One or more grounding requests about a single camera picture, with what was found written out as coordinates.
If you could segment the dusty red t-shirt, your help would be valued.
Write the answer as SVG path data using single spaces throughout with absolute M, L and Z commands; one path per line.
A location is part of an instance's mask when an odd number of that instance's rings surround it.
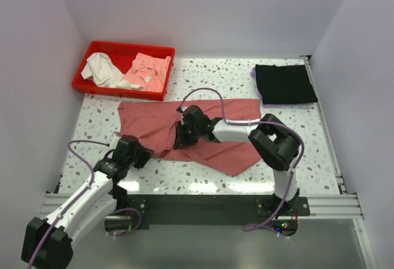
M 121 135 L 133 135 L 155 158 L 195 162 L 228 175 L 239 175 L 261 160 L 249 143 L 214 143 L 173 149 L 179 102 L 121 102 L 118 107 Z

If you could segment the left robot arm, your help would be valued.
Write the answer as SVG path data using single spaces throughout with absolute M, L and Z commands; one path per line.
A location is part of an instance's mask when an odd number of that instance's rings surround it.
M 127 191 L 119 186 L 129 169 L 143 168 L 153 156 L 137 137 L 123 135 L 103 158 L 91 165 L 68 145 L 70 152 L 90 170 L 83 185 L 56 210 L 40 219 L 34 217 L 27 225 L 21 259 L 28 268 L 66 268 L 73 257 L 77 242 L 108 215 L 131 211 L 137 216 L 134 228 L 142 222 L 142 212 L 130 207 Z

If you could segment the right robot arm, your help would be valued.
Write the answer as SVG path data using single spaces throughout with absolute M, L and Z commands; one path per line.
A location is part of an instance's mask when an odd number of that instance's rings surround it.
M 210 119 L 196 105 L 179 107 L 177 112 L 181 114 L 181 120 L 175 124 L 175 149 L 190 147 L 199 140 L 248 143 L 273 169 L 277 213 L 289 215 L 296 208 L 299 187 L 295 169 L 305 151 L 304 141 L 298 133 L 273 114 L 252 121 L 232 121 L 224 117 Z

